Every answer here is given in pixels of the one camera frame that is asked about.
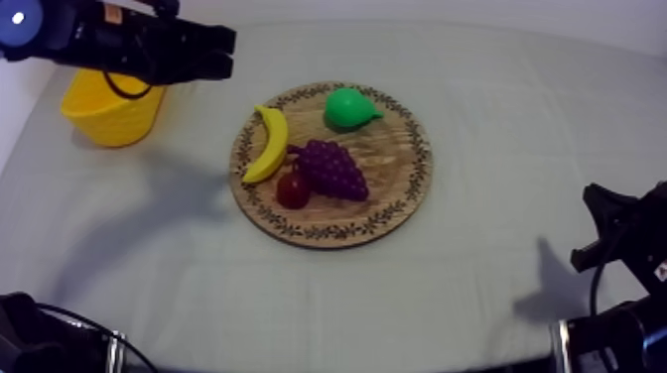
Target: white cloth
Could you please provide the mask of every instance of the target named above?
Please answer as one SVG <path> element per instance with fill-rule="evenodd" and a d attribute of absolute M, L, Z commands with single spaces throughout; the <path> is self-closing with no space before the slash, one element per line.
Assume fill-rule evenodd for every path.
<path fill-rule="evenodd" d="M 586 313 L 569 265 L 596 237 L 597 182 L 644 194 L 667 170 L 667 67 L 571 40 L 437 23 L 239 29 L 231 80 L 174 86 L 121 150 L 38 103 L 0 180 L 0 292 L 125 331 L 157 364 L 202 372 L 428 372 L 547 354 Z M 260 232 L 226 175 L 253 105 L 296 85 L 372 85 L 424 124 L 435 174 L 394 233 L 344 252 Z M 600 303 L 641 297 L 605 273 Z"/>

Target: yellow basket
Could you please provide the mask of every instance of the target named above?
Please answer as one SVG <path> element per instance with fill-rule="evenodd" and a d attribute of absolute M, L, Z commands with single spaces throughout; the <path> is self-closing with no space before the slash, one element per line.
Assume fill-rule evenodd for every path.
<path fill-rule="evenodd" d="M 134 77 L 112 74 L 111 78 L 129 93 L 146 88 Z M 95 144 L 122 147 L 151 131 L 164 93 L 164 87 L 154 87 L 143 98 L 127 100 L 109 88 L 101 72 L 81 69 L 65 95 L 61 113 Z"/>

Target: black cable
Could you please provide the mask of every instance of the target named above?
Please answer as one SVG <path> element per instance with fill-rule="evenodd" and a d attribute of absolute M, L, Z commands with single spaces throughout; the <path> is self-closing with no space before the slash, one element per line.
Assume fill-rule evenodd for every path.
<path fill-rule="evenodd" d="M 100 325 L 99 323 L 97 323 L 97 322 L 95 322 L 95 321 L 93 321 L 89 318 L 86 318 L 86 317 L 84 317 L 84 316 L 82 316 L 78 313 L 68 311 L 68 310 L 65 310 L 65 309 L 61 309 L 61 308 L 56 307 L 56 306 L 51 306 L 51 305 L 46 305 L 46 304 L 39 304 L 39 303 L 37 303 L 36 306 L 37 306 L 38 309 L 53 312 L 53 313 L 58 313 L 58 314 L 73 318 L 77 321 L 81 321 L 85 324 L 88 324 L 89 326 L 94 327 L 95 329 L 99 330 L 102 334 L 108 336 L 109 338 L 117 340 L 122 345 L 127 347 L 130 351 L 132 351 L 135 355 L 137 355 L 137 357 L 139 357 L 139 359 L 141 361 L 143 361 L 144 364 L 146 364 L 146 366 L 148 367 L 148 369 L 152 373 L 159 373 L 158 369 L 155 367 L 155 365 L 153 365 L 153 363 L 151 363 L 151 360 L 149 360 L 148 357 L 146 357 L 143 353 L 141 353 L 141 351 L 139 351 L 139 349 L 137 349 L 137 347 L 132 345 L 132 343 L 128 342 L 127 340 L 125 340 L 123 338 L 120 338 L 113 331 L 111 331 L 108 328 Z"/>
<path fill-rule="evenodd" d="M 600 279 L 602 278 L 604 267 L 606 267 L 606 263 L 611 259 L 613 252 L 616 251 L 618 241 L 620 241 L 620 237 L 624 234 L 625 229 L 621 229 L 616 235 L 613 236 L 611 242 L 609 242 L 609 246 L 600 259 L 600 263 L 596 267 L 596 271 L 593 273 L 593 278 L 591 280 L 591 292 L 589 294 L 589 311 L 591 316 L 598 315 L 598 288 L 600 287 Z"/>
<path fill-rule="evenodd" d="M 109 71 L 107 71 L 106 67 L 102 70 L 102 74 L 104 75 L 104 80 L 106 80 L 106 83 L 109 85 L 109 88 L 111 88 L 113 93 L 127 100 L 138 100 L 140 98 L 144 98 L 151 91 L 151 89 L 153 89 L 153 85 L 149 85 L 146 89 L 144 89 L 139 93 L 128 93 L 122 90 L 118 85 L 116 85 L 116 83 L 111 78 Z"/>
<path fill-rule="evenodd" d="M 141 38 L 139 38 L 138 35 L 134 36 L 134 41 L 137 43 L 137 46 L 139 46 L 139 49 L 143 53 L 144 58 L 146 59 L 146 62 L 148 63 L 148 66 L 149 66 L 149 69 L 150 69 L 149 75 L 155 76 L 155 70 L 156 70 L 155 61 L 153 61 L 153 59 L 146 52 L 146 49 L 144 48 L 144 45 L 141 42 Z M 100 47 L 97 47 L 97 54 L 100 56 L 100 62 L 102 64 L 101 71 L 102 71 L 102 75 L 104 75 L 104 80 L 106 80 L 106 84 L 109 86 L 109 88 L 111 88 L 113 93 L 115 93 L 117 96 L 119 96 L 121 98 L 125 98 L 127 100 L 138 100 L 140 98 L 146 97 L 146 95 L 151 92 L 151 89 L 153 89 L 153 85 L 147 84 L 148 86 L 146 87 L 146 89 L 144 89 L 143 91 L 141 91 L 139 93 L 128 93 L 128 92 L 124 91 L 111 78 L 111 74 L 109 73 L 109 68 L 106 66 L 104 53 L 101 51 Z"/>
<path fill-rule="evenodd" d="M 591 280 L 591 293 L 589 295 L 589 310 L 591 317 L 598 315 L 598 288 L 600 287 L 600 280 L 602 278 L 602 272 L 604 272 L 604 267 L 606 267 L 606 263 L 611 259 L 613 252 L 616 251 L 616 247 L 618 246 L 621 237 L 623 237 L 626 231 L 627 228 L 622 227 L 613 236 L 611 242 L 609 242 L 609 246 L 606 248 L 606 251 L 602 255 L 602 258 L 600 259 L 600 263 L 596 267 L 596 271 L 593 273 L 593 278 Z M 601 348 L 600 350 L 598 350 L 598 354 L 600 355 L 600 360 L 602 360 L 602 365 L 604 365 L 604 369 L 609 373 L 614 372 L 615 369 L 613 369 L 613 366 L 611 365 L 609 358 L 606 356 L 606 351 L 604 351 L 604 349 Z"/>

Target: toy banana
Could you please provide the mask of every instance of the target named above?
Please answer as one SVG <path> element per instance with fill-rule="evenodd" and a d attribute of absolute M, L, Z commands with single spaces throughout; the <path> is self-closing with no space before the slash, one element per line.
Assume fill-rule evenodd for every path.
<path fill-rule="evenodd" d="M 288 128 L 285 115 L 278 109 L 261 105 L 255 106 L 264 119 L 268 133 L 268 143 L 261 156 L 250 165 L 243 177 L 244 183 L 263 182 L 276 172 L 283 164 L 287 154 Z"/>

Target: round wooden tray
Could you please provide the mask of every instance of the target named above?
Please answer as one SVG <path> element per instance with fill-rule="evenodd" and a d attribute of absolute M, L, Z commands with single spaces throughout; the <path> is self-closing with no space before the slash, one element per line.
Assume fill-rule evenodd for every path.
<path fill-rule="evenodd" d="M 341 87 L 358 89 L 385 113 L 384 118 L 347 134 L 327 128 L 324 122 L 327 96 Z M 234 142 L 230 182 L 241 210 L 268 234 L 311 249 L 343 249 L 386 235 L 419 207 L 431 185 L 431 147 L 424 128 L 412 113 L 389 95 L 363 85 L 326 81 L 290 89 L 265 105 L 285 113 L 290 144 L 304 146 L 317 139 L 336 141 L 346 147 L 370 189 L 366 202 L 313 194 L 304 209 L 290 210 L 282 207 L 275 197 L 276 183 L 291 171 L 289 161 L 264 183 L 242 183 L 248 165 L 259 157 L 267 142 L 262 118 L 255 113 Z"/>

